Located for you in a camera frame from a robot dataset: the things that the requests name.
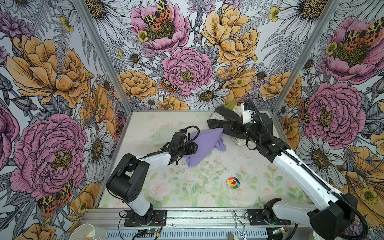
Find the purple cloth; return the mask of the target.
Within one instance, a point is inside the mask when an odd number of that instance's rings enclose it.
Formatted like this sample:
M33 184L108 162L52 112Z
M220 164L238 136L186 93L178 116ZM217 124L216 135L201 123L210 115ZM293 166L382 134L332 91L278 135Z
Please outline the purple cloth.
M222 138L223 128L205 130L193 141L198 145L197 152L192 155L184 155L187 166L192 168L197 166L214 149L221 152L226 151L226 146Z

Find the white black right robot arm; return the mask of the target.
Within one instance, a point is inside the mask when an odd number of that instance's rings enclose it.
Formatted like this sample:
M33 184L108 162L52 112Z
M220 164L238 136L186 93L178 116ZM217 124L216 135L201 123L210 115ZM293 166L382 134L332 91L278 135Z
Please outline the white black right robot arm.
M290 220L312 227L324 240L335 240L353 223L357 200L323 181L295 154L290 146L273 136L273 121L267 114L251 110L242 113L242 132L256 144L256 150L283 170L307 194L306 207L274 198L264 205L265 221Z

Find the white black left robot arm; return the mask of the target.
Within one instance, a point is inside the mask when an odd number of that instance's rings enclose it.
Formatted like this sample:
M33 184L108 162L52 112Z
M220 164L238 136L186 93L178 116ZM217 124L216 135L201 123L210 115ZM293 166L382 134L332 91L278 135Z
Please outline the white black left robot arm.
M156 152L144 156L125 154L111 173L106 189L110 195L130 207L125 217L126 227L163 226L167 211L154 211L153 205L142 194L148 172L178 162L185 155L193 155L198 150L195 140L200 129L189 126L175 132L171 141Z

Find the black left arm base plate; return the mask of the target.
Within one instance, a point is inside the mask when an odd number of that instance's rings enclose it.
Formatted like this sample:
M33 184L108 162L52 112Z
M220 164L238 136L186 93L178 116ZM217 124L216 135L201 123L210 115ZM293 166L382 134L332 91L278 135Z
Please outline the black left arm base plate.
M167 222L167 210L150 210L146 215L140 216L130 210L125 217L125 227L164 227Z

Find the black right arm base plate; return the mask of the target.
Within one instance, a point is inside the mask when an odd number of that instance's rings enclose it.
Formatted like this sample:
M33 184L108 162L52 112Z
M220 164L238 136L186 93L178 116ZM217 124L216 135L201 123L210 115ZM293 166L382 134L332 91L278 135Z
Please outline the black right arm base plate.
M266 209L248 209L243 217L249 221L251 226L290 226L292 223L289 220L278 219L270 210Z

